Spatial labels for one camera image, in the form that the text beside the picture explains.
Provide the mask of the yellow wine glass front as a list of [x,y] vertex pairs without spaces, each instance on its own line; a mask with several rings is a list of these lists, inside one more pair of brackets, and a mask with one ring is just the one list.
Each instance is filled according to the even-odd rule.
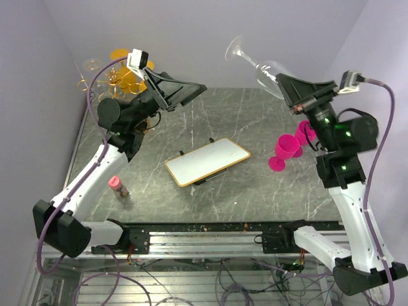
[[[154,65],[154,63],[153,63],[152,61],[148,60],[148,62],[147,62],[147,67],[148,67],[149,69],[154,69],[155,65]],[[142,80],[142,81],[140,82],[139,92],[143,92],[143,91],[146,90],[146,89],[147,89],[147,86],[146,86],[146,84],[145,84],[145,81]]]

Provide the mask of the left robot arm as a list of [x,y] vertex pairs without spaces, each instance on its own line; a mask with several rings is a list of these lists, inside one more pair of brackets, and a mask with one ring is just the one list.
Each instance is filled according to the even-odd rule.
[[131,101],[104,98],[97,107],[98,126],[111,136],[103,140],[94,157],[78,176],[54,198],[33,207],[38,249],[48,244],[63,255],[75,258],[88,247],[108,245],[123,253],[133,244],[131,229],[109,219],[86,224],[89,211],[108,181],[138,153],[148,118],[172,112],[206,91],[207,86],[183,82],[169,74],[142,69],[147,88]]

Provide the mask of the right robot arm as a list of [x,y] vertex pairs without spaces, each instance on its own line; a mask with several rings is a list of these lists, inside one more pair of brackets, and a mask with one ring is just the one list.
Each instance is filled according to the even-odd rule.
[[281,245],[288,252],[299,248],[311,253],[332,272],[337,287],[347,296],[389,285],[407,276],[407,267],[390,254],[368,202],[372,174],[359,160],[362,152],[380,154],[386,133],[379,132],[377,119],[356,111],[346,121],[332,107],[335,96],[357,92],[362,83],[385,87],[385,83],[346,71],[340,84],[312,83],[278,74],[277,85],[290,110],[302,113],[315,131],[323,153],[316,158],[317,174],[340,213],[349,239],[345,249],[327,239],[304,220],[284,227]]

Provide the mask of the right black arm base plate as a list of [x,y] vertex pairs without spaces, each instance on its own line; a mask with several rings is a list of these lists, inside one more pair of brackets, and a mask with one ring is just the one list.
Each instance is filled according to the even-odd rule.
[[300,253],[301,248],[295,243],[295,231],[307,225],[305,220],[270,222],[261,234],[254,237],[254,242],[262,246],[264,254]]

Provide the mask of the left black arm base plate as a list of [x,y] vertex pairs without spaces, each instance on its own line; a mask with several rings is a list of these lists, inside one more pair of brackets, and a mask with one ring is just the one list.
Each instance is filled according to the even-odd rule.
[[148,254],[150,247],[150,235],[147,230],[142,228],[125,228],[118,242],[115,244],[103,243],[97,246],[92,246],[91,253],[108,254],[108,251],[104,248],[104,245],[107,245],[114,254]]

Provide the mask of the pink wine glass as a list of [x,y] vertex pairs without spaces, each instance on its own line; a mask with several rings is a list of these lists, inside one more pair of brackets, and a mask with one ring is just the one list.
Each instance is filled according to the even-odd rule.
[[312,129],[308,120],[301,121],[295,132],[295,138],[299,141],[299,148],[294,154],[294,158],[299,158],[303,155],[303,147],[316,139],[316,132]]
[[268,160],[268,165],[273,171],[283,171],[286,161],[291,159],[300,148],[300,143],[294,135],[281,135],[275,145],[275,155]]

